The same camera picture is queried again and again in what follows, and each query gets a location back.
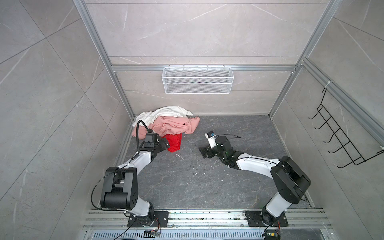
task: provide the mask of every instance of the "black wire rack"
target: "black wire rack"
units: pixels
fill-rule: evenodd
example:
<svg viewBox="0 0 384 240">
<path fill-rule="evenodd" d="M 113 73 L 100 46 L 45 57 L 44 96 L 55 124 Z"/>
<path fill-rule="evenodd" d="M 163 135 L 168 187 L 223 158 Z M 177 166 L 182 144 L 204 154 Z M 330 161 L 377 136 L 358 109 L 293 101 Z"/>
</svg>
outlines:
<svg viewBox="0 0 384 240">
<path fill-rule="evenodd" d="M 335 150 L 335 151 L 333 151 L 333 152 L 330 152 L 330 151 L 328 151 L 329 153 L 336 153 L 337 151 L 339 151 L 339 150 L 341 150 L 341 149 L 344 149 L 344 151 L 347 153 L 347 155 L 348 155 L 348 157 L 349 157 L 349 159 L 351 160 L 351 162 L 350 163 L 347 163 L 346 165 L 344 165 L 344 166 L 342 166 L 342 167 L 339 167 L 339 166 L 337 166 L 338 168 L 343 168 L 343 167 L 346 167 L 346 166 L 348 166 L 348 165 L 350 165 L 351 163 L 353 163 L 354 165 L 359 165 L 359 164 L 361 164 L 361 163 L 363 163 L 363 162 L 366 162 L 366 161 L 368 161 L 368 160 L 370 160 L 370 159 L 372 159 L 372 158 L 374 158 L 374 157 L 376 157 L 376 156 L 378 156 L 378 155 L 380 155 L 380 154 L 382 154 L 382 153 L 384 153 L 384 149 L 383 150 L 381 150 L 381 151 L 379 151 L 379 152 L 377 152 L 374 156 L 372 156 L 372 157 L 370 157 L 370 158 L 368 158 L 368 159 L 365 159 L 362 155 L 361 155 L 361 153 L 359 152 L 359 150 L 356 148 L 356 146 L 353 144 L 353 142 L 349 139 L 349 137 L 345 134 L 345 132 L 342 130 L 342 128 L 340 127 L 340 125 L 336 122 L 336 120 L 333 118 L 333 116 L 328 112 L 328 110 L 325 108 L 325 106 L 323 105 L 323 100 L 324 100 L 324 96 L 325 96 L 325 93 L 327 92 L 327 89 L 326 88 L 324 88 L 323 89 L 323 91 L 321 92 L 321 93 L 324 93 L 323 94 L 323 98 L 321 99 L 321 103 L 320 103 L 320 105 L 317 107 L 317 112 L 316 112 L 316 114 L 312 117 L 312 118 L 308 118 L 308 119 L 314 119 L 318 114 L 320 114 L 320 116 L 324 119 L 324 123 L 319 127 L 319 128 L 317 128 L 317 127 L 315 127 L 315 129 L 320 129 L 320 128 L 322 128 L 325 124 L 327 124 L 328 125 L 328 127 L 331 129 L 331 131 L 332 131 L 332 136 L 331 136 L 331 138 L 329 139 L 329 141 L 328 142 L 326 142 L 326 141 L 323 141 L 324 143 L 329 143 L 331 140 L 332 140 L 332 138 L 335 136 L 336 138 L 337 138 L 337 140 L 338 140 L 338 142 L 340 143 L 340 145 L 341 145 L 341 147 L 339 147 L 337 150 Z M 324 116 L 323 116 L 323 114 L 320 112 L 322 109 L 324 109 L 327 113 L 328 113 L 328 115 L 329 115 L 329 118 L 325 118 Z M 336 130 L 333 130 L 333 128 L 330 126 L 330 124 L 329 124 L 329 120 L 333 120 L 335 123 L 336 123 Z M 343 136 L 343 138 L 346 138 L 347 140 L 346 140 L 346 143 L 342 143 L 341 142 L 341 137 L 338 137 L 337 136 L 337 132 L 342 132 L 342 136 Z M 352 157 L 351 157 L 351 155 L 349 154 L 349 151 L 348 150 L 346 150 L 346 146 L 348 145 L 348 144 L 350 144 L 350 145 L 352 145 L 353 146 L 353 148 L 356 150 L 356 152 L 357 152 L 357 158 L 355 158 L 355 159 L 353 159 Z"/>
</svg>

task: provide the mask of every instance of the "metal grate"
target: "metal grate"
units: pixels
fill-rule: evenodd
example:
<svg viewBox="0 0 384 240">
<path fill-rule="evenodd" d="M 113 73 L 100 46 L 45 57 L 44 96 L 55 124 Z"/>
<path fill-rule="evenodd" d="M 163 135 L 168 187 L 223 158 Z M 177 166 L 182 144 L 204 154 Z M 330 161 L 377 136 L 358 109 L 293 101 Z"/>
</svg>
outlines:
<svg viewBox="0 0 384 240">
<path fill-rule="evenodd" d="M 188 239 L 188 240 L 201 240 L 201 239 L 263 239 L 263 229 L 244 229 L 244 230 L 227 230 L 227 229 L 207 229 L 207 230 L 161 230 L 161 235 L 156 238 L 158 240 L 171 240 L 171 239 Z M 92 240 L 112 240 L 119 236 L 123 230 L 96 230 L 93 234 Z M 128 230 L 118 239 L 137 239 L 148 240 L 148 235 L 144 230 Z"/>
<path fill-rule="evenodd" d="M 162 80 L 166 94 L 230 93 L 233 71 L 230 67 L 165 67 Z"/>
</svg>

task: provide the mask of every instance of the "white wire basket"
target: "white wire basket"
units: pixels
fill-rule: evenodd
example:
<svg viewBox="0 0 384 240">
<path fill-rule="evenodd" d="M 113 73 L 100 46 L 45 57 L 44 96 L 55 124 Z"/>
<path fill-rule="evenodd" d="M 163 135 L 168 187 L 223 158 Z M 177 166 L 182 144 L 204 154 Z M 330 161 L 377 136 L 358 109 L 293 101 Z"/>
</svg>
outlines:
<svg viewBox="0 0 384 240">
<path fill-rule="evenodd" d="M 233 71 L 225 66 L 165 67 L 161 78 L 166 94 L 230 93 Z"/>
</svg>

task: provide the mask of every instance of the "white robotic arm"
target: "white robotic arm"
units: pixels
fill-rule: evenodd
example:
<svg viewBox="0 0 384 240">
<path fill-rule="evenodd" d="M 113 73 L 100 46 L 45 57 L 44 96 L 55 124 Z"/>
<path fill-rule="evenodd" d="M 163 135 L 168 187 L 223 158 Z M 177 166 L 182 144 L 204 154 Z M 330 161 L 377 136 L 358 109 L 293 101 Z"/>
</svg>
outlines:
<svg viewBox="0 0 384 240">
<path fill-rule="evenodd" d="M 161 139 L 148 129 L 145 141 L 132 158 L 118 167 L 110 167 L 104 177 L 100 203 L 103 208 L 132 214 L 145 226 L 154 221 L 154 208 L 150 202 L 139 197 L 137 174 L 151 163 L 156 154 L 169 148 L 166 139 Z M 311 184 L 308 177 L 289 157 L 268 159 L 233 150 L 225 136 L 212 131 L 205 134 L 209 146 L 199 147 L 203 158 L 217 156 L 225 165 L 236 170 L 248 170 L 263 174 L 274 180 L 278 192 L 264 206 L 261 219 L 272 225 L 291 205 L 297 204 Z"/>
<path fill-rule="evenodd" d="M 207 132 L 205 137 L 209 146 L 199 147 L 201 154 L 204 158 L 217 156 L 230 168 L 248 170 L 272 178 L 278 192 L 264 206 L 262 219 L 266 225 L 275 223 L 291 204 L 299 203 L 311 184 L 310 179 L 291 158 L 284 156 L 281 159 L 268 159 L 235 151 L 224 135 Z"/>
</svg>

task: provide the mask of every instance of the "aluminum frame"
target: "aluminum frame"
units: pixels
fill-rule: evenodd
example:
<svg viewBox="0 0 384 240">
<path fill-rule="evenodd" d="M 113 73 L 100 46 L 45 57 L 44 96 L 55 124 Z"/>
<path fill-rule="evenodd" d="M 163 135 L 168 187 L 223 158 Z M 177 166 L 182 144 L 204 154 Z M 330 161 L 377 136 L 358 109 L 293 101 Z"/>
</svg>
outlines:
<svg viewBox="0 0 384 240">
<path fill-rule="evenodd" d="M 317 24 L 313 34 L 311 35 L 311 38 L 309 39 L 307 45 L 305 46 L 303 52 L 301 53 L 301 56 L 299 57 L 298 62 L 296 63 L 296 70 L 292 72 L 291 75 L 288 77 L 287 81 L 283 86 L 283 89 L 281 90 L 280 94 L 277 96 L 275 103 L 273 104 L 271 110 L 269 111 L 268 115 L 270 118 L 273 118 L 273 116 L 276 114 L 277 109 L 280 107 L 280 104 L 283 102 L 286 94 L 288 93 L 297 75 L 299 74 L 300 70 L 303 67 L 303 64 L 302 64 L 303 59 L 307 58 L 311 54 L 311 52 L 313 51 L 320 37 L 323 35 L 325 29 L 327 28 L 329 22 L 331 21 L 333 15 L 336 13 L 336 10 L 338 9 L 342 1 L 343 0 L 329 1 L 327 7 L 324 10 L 323 15 L 320 18 L 319 23 Z"/>
<path fill-rule="evenodd" d="M 176 64 L 176 65 L 112 65 L 113 71 L 163 71 L 165 67 L 231 67 L 233 71 L 294 71 L 296 65 L 293 64 Z"/>
<path fill-rule="evenodd" d="M 265 229 L 249 227 L 245 218 L 246 210 L 261 209 L 159 209 L 168 211 L 168 226 L 162 229 Z M 287 209 L 285 216 L 289 226 L 282 228 L 332 228 L 323 209 Z M 90 210 L 81 221 L 82 230 L 126 229 L 128 219 L 123 212 Z"/>
<path fill-rule="evenodd" d="M 99 56 L 100 56 L 101 60 L 103 61 L 105 68 L 106 68 L 109 76 L 111 77 L 113 84 L 115 85 L 116 90 L 118 91 L 118 94 L 119 94 L 119 96 L 120 96 L 120 98 L 124 104 L 125 109 L 127 110 L 131 119 L 133 119 L 134 118 L 133 110 L 132 110 L 131 106 L 129 105 L 127 96 L 125 95 L 124 89 L 121 86 L 119 79 L 117 78 L 115 72 L 111 68 L 111 65 L 112 65 L 111 61 L 109 59 L 109 56 L 105 50 L 103 43 L 101 42 L 100 36 L 97 33 L 96 27 L 92 21 L 92 18 L 88 12 L 88 9 L 87 9 L 87 6 L 86 6 L 84 0 L 73 0 L 73 1 L 76 5 L 76 8 L 77 8 L 84 24 L 85 24 L 85 27 L 88 30 L 88 33 L 89 33 L 89 35 L 90 35 L 98 53 L 99 53 Z"/>
<path fill-rule="evenodd" d="M 304 58 L 304 68 L 312 74 L 323 86 L 327 86 L 328 92 L 372 135 L 376 141 L 384 146 L 384 126 L 372 117 L 364 107 L 359 105 L 337 83 L 334 83 L 311 60 Z"/>
</svg>

